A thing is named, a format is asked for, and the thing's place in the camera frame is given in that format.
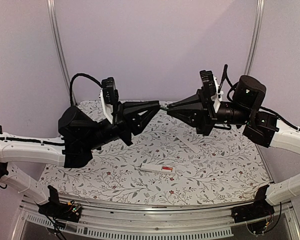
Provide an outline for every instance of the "black cable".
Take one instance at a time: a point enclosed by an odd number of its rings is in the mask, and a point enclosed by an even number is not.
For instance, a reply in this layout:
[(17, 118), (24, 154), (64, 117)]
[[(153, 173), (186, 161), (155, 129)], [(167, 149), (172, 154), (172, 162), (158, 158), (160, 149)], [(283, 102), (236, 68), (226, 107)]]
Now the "black cable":
[(69, 94), (70, 94), (70, 104), (71, 104), (71, 106), (74, 105), (74, 100), (73, 100), (73, 84), (74, 84), (74, 81), (75, 81), (75, 79), (76, 79), (77, 77), (85, 77), (85, 78), (87, 78), (87, 79), (90, 79), (91, 81), (93, 81), (93, 82), (95, 82), (96, 84), (98, 84), (100, 88), (102, 88), (101, 83), (100, 83), (97, 79), (95, 79), (93, 76), (90, 76), (90, 75), (85, 74), (85, 73), (77, 73), (76, 75), (74, 75), (74, 76), (71, 78), (71, 81), (70, 81), (70, 90), (69, 90), (70, 93), (69, 93)]
[(167, 108), (166, 106), (160, 106), (160, 109), (166, 112), (169, 110), (169, 108)]
[(220, 85), (219, 85), (219, 88), (218, 88), (218, 94), (220, 94), (221, 88), (222, 88), (225, 80), (227, 81), (227, 83), (229, 84), (229, 86), (231, 88), (233, 86), (230, 79), (229, 79), (229, 77), (228, 77), (227, 70), (228, 70), (228, 65), (225, 64), (224, 67), (223, 67), (222, 77), (221, 77)]
[(1, 188), (1, 189), (6, 189), (7, 187), (8, 187), (7, 184), (6, 184), (5, 186), (1, 186), (1, 185), (0, 185), (0, 188)]
[(52, 223), (52, 225), (53, 225), (53, 227), (54, 227), (54, 231), (56, 232), (57, 238), (60, 239), (60, 240), (67, 240), (67, 238), (66, 238), (66, 237), (63, 235), (63, 233), (60, 231), (58, 225), (57, 225), (54, 221), (52, 221), (52, 219), (51, 219), (47, 214), (45, 214), (44, 211), (42, 211), (42, 212), (43, 212), (43, 215), (45, 215), (45, 217)]
[(289, 121), (287, 121), (286, 119), (284, 119), (279, 113), (277, 113), (277, 112), (275, 112), (275, 111), (273, 111), (273, 110), (271, 110), (271, 109), (269, 109), (269, 108), (266, 108), (266, 107), (264, 107), (264, 106), (261, 106), (260, 108), (261, 108), (262, 110), (265, 110), (265, 111), (267, 111), (267, 112), (269, 112), (269, 113), (272, 113), (272, 114), (276, 115), (279, 119), (281, 119), (281, 120), (282, 120), (285, 124), (287, 124), (289, 127), (293, 128), (293, 129), (295, 129), (295, 130), (297, 130), (297, 131), (300, 131), (300, 128), (298, 128), (297, 126), (293, 125), (292, 123), (290, 123)]
[(268, 233), (268, 232), (270, 232), (270, 231), (272, 231), (272, 230), (278, 225), (279, 220), (280, 220), (280, 217), (281, 217), (281, 213), (282, 213), (282, 203), (280, 202), (280, 213), (279, 213), (278, 220), (277, 220), (276, 223), (273, 225), (273, 227), (272, 227), (271, 229), (269, 229), (269, 230), (266, 230), (266, 231), (264, 232), (264, 234), (265, 234), (265, 233)]
[[(228, 99), (229, 102), (233, 102), (233, 100), (230, 98), (230, 93), (231, 93), (232, 91), (235, 91), (235, 90), (236, 90), (237, 85), (238, 85), (238, 83), (235, 83), (235, 84), (230, 88), (230, 90), (228, 91), (228, 93), (227, 93), (227, 95), (226, 95), (226, 98)], [(241, 105), (241, 107), (242, 107), (242, 108), (245, 108), (245, 109), (247, 109), (247, 110), (249, 110), (249, 111), (251, 110), (251, 108), (248, 108), (248, 107), (245, 107), (245, 106), (242, 106), (242, 105)], [(267, 107), (264, 107), (264, 106), (261, 106), (260, 109), (265, 110), (265, 111), (267, 111), (267, 112), (269, 112), (269, 113), (272, 113), (273, 115), (276, 115), (280, 120), (282, 120), (282, 121), (283, 121), (285, 124), (287, 124), (289, 127), (291, 127), (291, 128), (293, 128), (293, 129), (295, 129), (295, 130), (297, 130), (297, 131), (300, 132), (300, 128), (299, 128), (299, 127), (293, 125), (291, 122), (289, 122), (288, 120), (286, 120), (283, 116), (281, 116), (281, 115), (280, 115), (279, 113), (277, 113), (276, 111), (273, 111), (273, 110), (271, 110), (270, 108), (267, 108)]]
[(24, 143), (37, 143), (37, 144), (46, 144), (46, 145), (53, 145), (53, 146), (65, 146), (64, 142), (52, 142), (52, 141), (41, 141), (39, 139), (26, 139), (26, 138), (18, 138), (18, 137), (0, 137), (0, 140), (8, 140), (8, 141), (17, 141), (17, 142), (24, 142)]

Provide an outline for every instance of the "vertical metal pole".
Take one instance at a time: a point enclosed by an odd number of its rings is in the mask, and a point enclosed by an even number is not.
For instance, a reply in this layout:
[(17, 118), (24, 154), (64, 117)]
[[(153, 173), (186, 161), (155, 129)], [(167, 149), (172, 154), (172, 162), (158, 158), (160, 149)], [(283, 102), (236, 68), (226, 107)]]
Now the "vertical metal pole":
[[(53, 39), (54, 39), (56, 52), (58, 54), (58, 59), (59, 59), (60, 67), (61, 67), (63, 80), (64, 80), (65, 86), (67, 88), (67, 92), (70, 95), (70, 77), (69, 77), (66, 59), (65, 59), (63, 48), (62, 48), (61, 39), (60, 39), (60, 33), (59, 33), (58, 22), (57, 22), (57, 14), (56, 14), (56, 8), (55, 8), (55, 1), (47, 0), (47, 6), (48, 6), (49, 17), (50, 17), (52, 35), (53, 35)], [(73, 97), (73, 102), (75, 104), (77, 104), (75, 95), (73, 93), (72, 93), (72, 97)]]
[(245, 75), (249, 75), (251, 72), (252, 64), (253, 64), (256, 49), (257, 49), (259, 34), (260, 34), (260, 30), (261, 30), (262, 17), (264, 14), (264, 6), (265, 6), (265, 1), (258, 0), (257, 5), (256, 5), (254, 28), (253, 28), (253, 34), (252, 34), (249, 55), (248, 55), (248, 59), (246, 61), (245, 69), (244, 69)]

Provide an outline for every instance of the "purple wall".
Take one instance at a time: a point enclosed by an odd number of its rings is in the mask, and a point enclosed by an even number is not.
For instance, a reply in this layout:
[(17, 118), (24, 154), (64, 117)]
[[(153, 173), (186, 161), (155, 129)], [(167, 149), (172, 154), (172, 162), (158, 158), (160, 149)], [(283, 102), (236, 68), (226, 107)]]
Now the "purple wall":
[[(300, 126), (300, 1), (265, 1), (264, 6), (251, 75), (267, 87), (263, 106)], [(276, 182), (300, 173), (300, 155), (262, 151)], [(292, 204), (300, 223), (300, 197)]]
[[(56, 137), (69, 105), (47, 1), (0, 0), (0, 125), (5, 132)], [(42, 164), (20, 164), (38, 178)], [(0, 189), (0, 240), (11, 238), (21, 195)]]
[[(201, 86), (199, 71), (219, 78), (229, 64), (244, 72), (257, 1), (58, 0), (62, 46), (70, 75), (113, 76), (123, 100), (181, 100)], [(99, 87), (74, 84), (79, 101)]]

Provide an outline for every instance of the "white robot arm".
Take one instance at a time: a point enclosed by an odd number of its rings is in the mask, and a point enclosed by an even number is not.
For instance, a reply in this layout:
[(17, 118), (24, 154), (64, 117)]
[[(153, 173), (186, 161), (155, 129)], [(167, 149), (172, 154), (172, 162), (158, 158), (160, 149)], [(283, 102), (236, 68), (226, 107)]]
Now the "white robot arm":
[[(227, 75), (227, 67), (224, 66), (220, 86), (211, 71), (201, 71), (202, 88), (195, 95), (168, 105), (167, 114), (195, 127), (198, 134), (205, 136), (213, 128), (230, 130), (231, 125), (237, 128), (244, 126), (242, 134), (255, 144), (300, 154), (300, 128), (273, 110), (261, 106), (266, 87), (247, 75), (241, 76), (232, 85)], [(231, 87), (227, 93), (229, 101), (222, 101), (221, 98), (221, 87), (225, 80)], [(274, 205), (298, 195), (300, 174), (276, 184), (262, 186), (256, 193), (254, 203), (232, 210), (234, 220), (242, 222), (273, 214)]]
[[(300, 131), (288, 126), (282, 120), (277, 121), (276, 127), (279, 131), (274, 133), (270, 147), (300, 154)], [(265, 200), (274, 206), (298, 195), (300, 195), (300, 173), (282, 182), (270, 184), (266, 190)]]
[[(75, 76), (87, 75), (78, 73)], [(93, 158), (92, 150), (100, 150), (111, 141), (121, 139), (126, 145), (131, 145), (132, 134), (140, 134), (160, 109), (159, 101), (119, 102), (113, 77), (102, 80), (100, 85), (101, 102), (106, 116), (100, 122), (93, 121), (72, 105), (58, 121), (61, 137), (16, 136), (3, 132), (0, 126), (0, 183), (31, 198), (39, 206), (41, 214), (78, 222), (82, 208), (80, 204), (73, 202), (60, 202), (55, 188), (40, 184), (14, 162), (82, 168)]]

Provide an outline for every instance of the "floral tablecloth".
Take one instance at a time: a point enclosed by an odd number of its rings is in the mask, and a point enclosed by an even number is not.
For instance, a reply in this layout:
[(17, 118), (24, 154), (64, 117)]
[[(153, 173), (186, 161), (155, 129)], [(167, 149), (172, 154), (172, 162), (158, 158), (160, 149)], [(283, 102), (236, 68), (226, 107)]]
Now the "floral tablecloth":
[[(78, 107), (104, 118), (100, 101)], [(133, 145), (113, 141), (93, 152), (83, 168), (46, 165), (40, 181), (84, 198), (151, 205), (209, 205), (252, 200), (269, 182), (256, 146), (242, 129), (214, 129), (210, 136), (160, 111)], [(197, 148), (194, 152), (179, 138)], [(144, 172), (142, 163), (172, 166), (175, 175)]]

